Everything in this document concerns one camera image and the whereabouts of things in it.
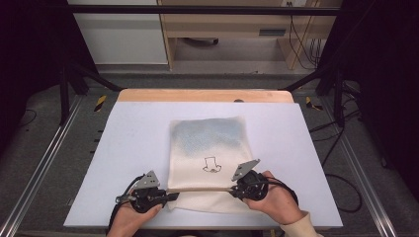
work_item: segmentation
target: white board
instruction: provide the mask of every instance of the white board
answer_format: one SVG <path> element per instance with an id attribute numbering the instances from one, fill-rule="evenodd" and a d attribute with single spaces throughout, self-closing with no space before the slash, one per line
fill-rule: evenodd
<path id="1" fill-rule="evenodd" d="M 335 201 L 298 104 L 117 102 L 65 220 L 65 226 L 106 227 L 121 195 L 137 176 L 153 170 L 167 188 L 169 124 L 174 119 L 244 117 L 259 172 L 270 170 L 292 188 L 315 227 L 341 227 Z M 218 214 L 167 207 L 144 228 L 263 229 L 278 227 L 269 216 Z"/>

